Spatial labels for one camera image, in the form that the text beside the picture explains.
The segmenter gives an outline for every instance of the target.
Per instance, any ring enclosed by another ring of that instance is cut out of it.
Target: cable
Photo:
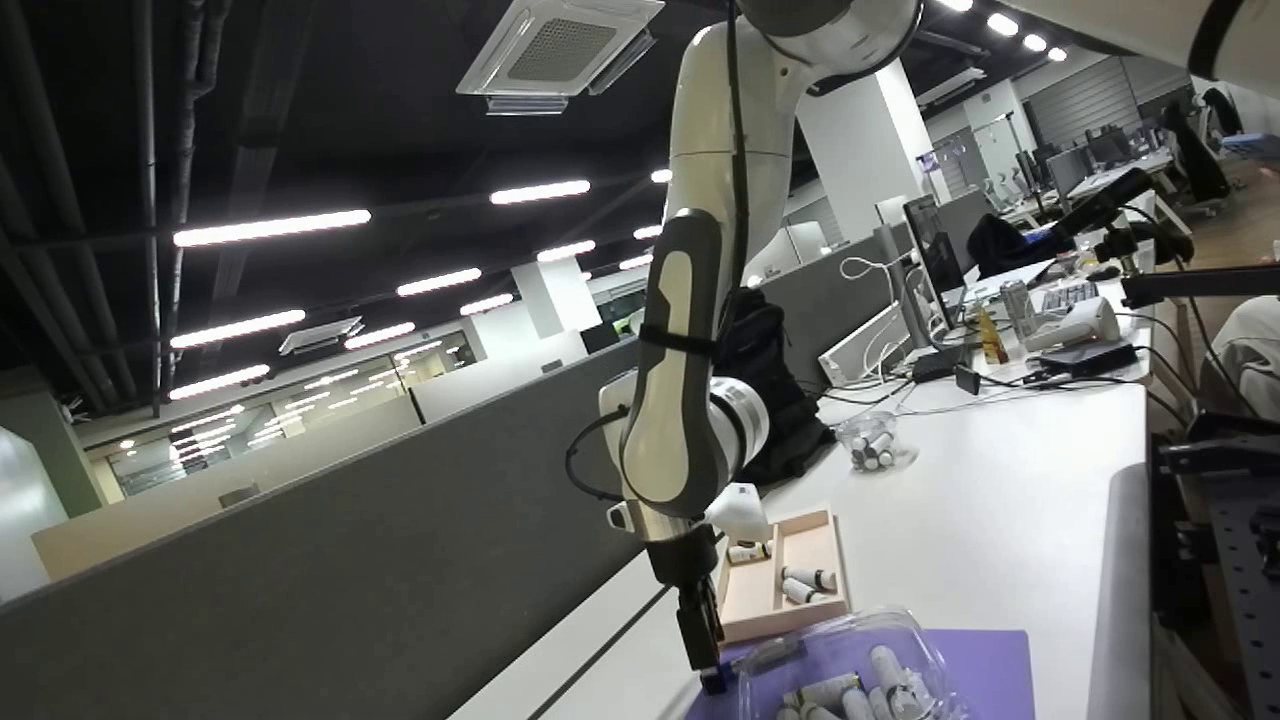
[[[1186,392],[1186,395],[1197,395],[1200,399],[1200,392],[1176,371],[1176,363],[1168,363],[1168,355],[1164,352],[1155,352],[1153,343],[1131,343],[1131,349],[1143,349],[1143,352],[1153,352],[1164,367],[1168,367],[1168,376]]]
[[[564,453],[564,477],[569,477],[569,483],[570,483],[575,494],[598,502],[598,506],[619,506],[625,495],[605,494],[605,490],[592,490],[589,482],[581,482],[575,467],[570,467],[570,461],[575,461],[575,450],[581,450],[592,431],[598,431],[605,426],[617,426],[617,421],[625,421],[625,417],[628,417],[628,408],[617,408],[617,413],[608,413],[608,417],[597,417],[589,430],[581,430],[581,431],[569,442],[569,453]]]
[[[1148,392],[1148,399],[1158,404],[1176,421],[1176,430],[1186,430],[1186,421],[1164,395]]]
[[[745,133],[745,88],[735,76],[735,0],[724,0],[724,62],[727,62],[727,103],[732,103],[732,241],[735,241],[735,271],[746,268],[746,241],[751,241],[751,201],[746,201],[746,133]]]
[[[1200,343],[1202,343],[1206,363],[1212,363],[1216,376],[1231,388],[1231,395],[1238,399],[1238,408],[1243,408],[1247,417],[1255,417],[1255,408],[1247,404],[1247,395],[1243,395],[1238,385],[1231,379],[1229,363],[1216,355],[1197,297],[1186,297],[1186,306],[1190,306],[1190,322],[1197,322],[1197,330],[1200,330]]]

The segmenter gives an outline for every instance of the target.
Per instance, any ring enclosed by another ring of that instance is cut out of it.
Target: fluorescent light
[[[214,388],[259,379],[259,376],[272,376],[272,363],[246,363],[246,367],[235,367],[235,371],[225,371],[225,376],[181,385],[181,388],[166,392],[166,399],[204,395],[204,392],[214,392]]]
[[[229,417],[241,417],[241,413],[244,413],[244,404],[232,404],[232,408],[225,408],[225,413],[195,417],[195,421],[186,421],[186,426],[173,426],[166,431],[199,430],[199,426],[229,421]]]
[[[988,16],[988,30],[992,30],[997,37],[1017,37],[1017,34],[1019,34],[1019,26],[1017,26],[1012,16],[1005,16],[1005,14],[992,14],[992,16]]]
[[[516,300],[512,291],[482,297],[482,300],[474,300],[474,306],[465,306],[460,315],[481,315],[481,311],[502,308],[502,306],[512,306],[512,300]]]
[[[375,331],[347,337],[345,349],[367,349],[367,343],[383,343],[383,339],[408,337],[408,331],[414,331],[414,326],[388,326],[388,330],[375,330]]]
[[[425,291],[474,285],[474,282],[481,282],[481,268],[460,268],[460,271],[443,271],[443,276],[408,282],[395,288],[395,297],[425,297]]]
[[[644,224],[644,228],[634,228],[633,235],[634,241],[657,241],[664,231],[664,224]]]
[[[575,241],[575,243],[559,243],[559,247],[545,247],[535,254],[540,264],[554,264],[554,259],[569,259],[569,255],[589,255],[597,247],[597,241]]]
[[[235,326],[214,326],[214,330],[204,330],[204,331],[173,337],[166,349],[218,343],[218,339],[232,339],[232,337],[252,337],[252,331],[269,331],[269,330],[288,330],[288,326],[299,326],[299,322],[308,322],[308,311],[299,311],[299,308],[269,311],[269,315],[252,315],[252,322],[235,322]]]
[[[653,255],[633,255],[633,259],[619,259],[617,268],[628,271],[628,268],[649,268]]]
[[[592,181],[554,181],[554,183],[525,183],[525,187],[501,187],[489,197],[489,205],[540,205],[559,197],[589,197]]]
[[[252,241],[272,241],[272,235],[308,235],[308,231],[332,231],[332,228],[356,228],[356,224],[367,224],[367,207],[314,211],[314,218],[275,218],[275,222],[252,222],[252,224],[181,228],[181,231],[173,231],[173,243],[176,247],[252,243]]]
[[[1028,53],[1043,53],[1048,39],[1043,39],[1038,34],[1028,34],[1028,37],[1023,37],[1023,48],[1028,48]]]
[[[303,385],[303,388],[328,388],[328,385],[339,385],[339,379],[353,379],[353,376],[360,376],[360,367],[318,376],[318,379],[311,379],[311,385]]]

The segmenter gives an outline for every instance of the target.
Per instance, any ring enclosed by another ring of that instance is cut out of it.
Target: ceiling
[[[208,96],[182,111],[192,8],[204,37],[225,34]],[[597,235],[582,268],[634,255],[633,228],[658,218],[673,85],[696,30],[718,0],[668,0],[657,48],[605,96],[559,121],[490,121],[455,96],[506,0],[155,0],[138,14],[84,0],[0,8],[0,363],[36,362],[59,399],[91,413],[138,408],[155,392],[155,315],[163,331],[308,308],[311,322],[443,326],[465,300],[506,288],[535,247]],[[155,63],[155,228],[375,207],[367,228],[255,247],[176,254],[155,243],[160,306],[147,271],[147,103],[138,37]],[[914,93],[979,63],[992,80],[1037,63],[1017,39],[985,34],[985,14],[927,6],[905,58]],[[592,177],[592,197],[490,207],[521,181]],[[395,285],[482,268],[481,285],[395,300]],[[229,371],[272,355],[278,337],[246,337],[173,355],[173,376]]]

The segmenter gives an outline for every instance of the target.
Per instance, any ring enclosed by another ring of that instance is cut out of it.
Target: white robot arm
[[[1255,30],[1231,26],[1231,14],[1224,22],[1238,0],[1019,6],[1148,58],[1238,71],[1238,85],[1280,93],[1280,6],[1247,6]],[[657,580],[678,587],[683,649],[707,688],[718,688],[724,668],[707,580],[715,531],[703,514],[766,436],[761,395],[712,379],[724,306],[746,255],[780,228],[800,93],[827,93],[893,63],[922,0],[738,0],[738,14],[745,22],[703,30],[683,53],[638,367],[598,392],[605,413],[628,408],[625,430],[608,436],[625,494],[611,519],[644,539]]]

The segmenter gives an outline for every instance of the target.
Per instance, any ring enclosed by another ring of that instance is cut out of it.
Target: white table surface
[[[1134,339],[1143,330],[1125,315],[1125,331]],[[804,482],[776,490],[766,514],[839,515],[856,613],[909,609],[922,628],[1028,632],[1038,720],[1143,717],[1143,526],[1117,519],[1117,495],[1143,477],[1143,388],[972,399],[935,379],[884,408],[898,413],[895,436],[921,453],[914,465],[856,477],[835,450]],[[827,426],[856,413],[862,408],[825,399]],[[526,717],[657,587],[634,556],[455,717]],[[693,697],[677,598],[664,598],[548,717],[653,720],[678,717]]]
[[[1173,164],[1173,154],[1168,154],[1168,148],[1158,148],[1158,154],[1148,154],[1148,158],[1129,162],[1129,164],[1118,164],[1118,168],[1107,168],[1107,172],[1083,177],[1066,197],[1073,197],[1073,201],[1083,201],[1083,197],[1092,197],[1092,191],[1098,191],[1098,187],[1117,183],[1117,181],[1118,181],[1125,172],[1131,172],[1131,168],[1143,168],[1148,177],[1158,177],[1158,172],[1168,172],[1168,164]]]

